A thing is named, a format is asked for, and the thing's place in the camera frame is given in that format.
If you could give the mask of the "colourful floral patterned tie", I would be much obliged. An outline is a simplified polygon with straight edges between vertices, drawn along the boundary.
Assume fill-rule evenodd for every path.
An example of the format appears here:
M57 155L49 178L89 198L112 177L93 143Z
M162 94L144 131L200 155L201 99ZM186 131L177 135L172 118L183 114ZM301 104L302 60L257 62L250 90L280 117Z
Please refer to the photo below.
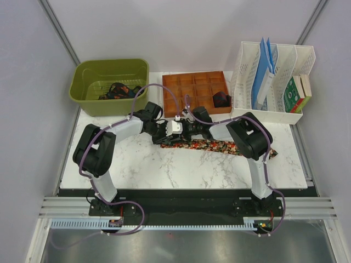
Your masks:
M180 141L167 144L165 142L156 144L161 148L182 148L187 150L200 150L207 152L218 152L234 156L243 156L237 145L232 141L191 139L190 141Z

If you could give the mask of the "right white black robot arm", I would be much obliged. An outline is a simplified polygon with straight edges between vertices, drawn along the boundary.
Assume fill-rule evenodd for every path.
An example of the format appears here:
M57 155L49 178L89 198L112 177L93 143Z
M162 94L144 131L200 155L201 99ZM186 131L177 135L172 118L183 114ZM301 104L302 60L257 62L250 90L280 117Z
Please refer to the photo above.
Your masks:
M201 135L209 141L232 141L249 165L251 175L252 211L265 215L275 206L278 193L268 179L268 160L273 138L251 112L224 121L213 122L204 107L185 111L191 119L183 120L182 136L189 139Z

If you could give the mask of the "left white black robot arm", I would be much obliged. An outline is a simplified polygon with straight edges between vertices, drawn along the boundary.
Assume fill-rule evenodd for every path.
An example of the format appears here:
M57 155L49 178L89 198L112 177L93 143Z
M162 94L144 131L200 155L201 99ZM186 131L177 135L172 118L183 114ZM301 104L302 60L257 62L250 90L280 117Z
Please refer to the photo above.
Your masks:
M103 129L94 124L85 127L73 153L73 162L78 165L79 174L89 180L95 200L107 215L116 215L125 204L140 206L134 201L117 199L118 190L109 172L115 145L140 133L149 134L155 144L164 144L172 136L182 133L179 116L171 121L158 122L162 111L159 105L149 102L143 110L131 112L126 118Z

